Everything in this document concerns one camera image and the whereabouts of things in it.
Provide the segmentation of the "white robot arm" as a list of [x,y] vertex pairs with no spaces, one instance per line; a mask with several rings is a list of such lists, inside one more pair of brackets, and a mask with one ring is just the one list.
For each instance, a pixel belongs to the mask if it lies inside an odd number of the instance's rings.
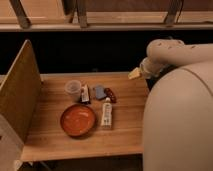
[[131,79],[156,77],[144,109],[143,171],[213,171],[213,43],[156,39]]

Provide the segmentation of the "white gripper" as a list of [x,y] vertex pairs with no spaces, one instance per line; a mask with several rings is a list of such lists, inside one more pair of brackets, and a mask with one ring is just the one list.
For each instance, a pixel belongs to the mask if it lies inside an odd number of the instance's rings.
[[140,63],[140,65],[134,68],[129,74],[130,80],[143,76],[145,79],[152,77],[158,77],[163,70],[164,65],[161,63],[153,62],[150,58],[146,57]]

